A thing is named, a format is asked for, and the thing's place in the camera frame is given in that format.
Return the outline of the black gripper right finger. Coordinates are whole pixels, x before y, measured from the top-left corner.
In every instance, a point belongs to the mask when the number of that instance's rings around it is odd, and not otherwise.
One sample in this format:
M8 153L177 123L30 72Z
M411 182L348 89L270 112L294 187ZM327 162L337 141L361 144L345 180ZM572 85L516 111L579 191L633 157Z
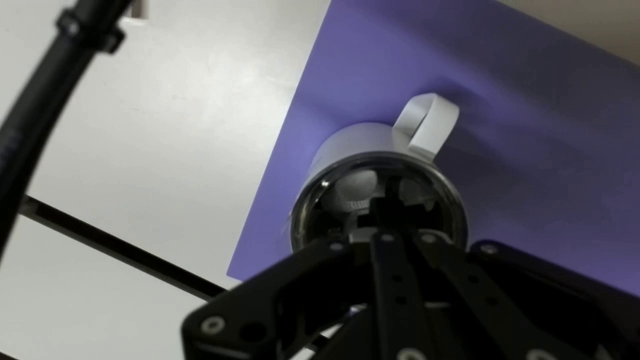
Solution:
M461 310L456 339L478 360L572 360L575 351L537 326L466 252L466 212L444 179L392 182L394 217L417 252L443 278Z

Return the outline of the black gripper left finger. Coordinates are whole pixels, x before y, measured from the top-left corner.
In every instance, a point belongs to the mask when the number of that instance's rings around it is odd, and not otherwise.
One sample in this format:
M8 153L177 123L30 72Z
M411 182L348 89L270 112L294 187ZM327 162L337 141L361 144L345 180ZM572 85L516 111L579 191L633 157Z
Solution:
M370 241L383 360L429 360L429 326L417 273L407 256L408 227L398 201L375 201Z

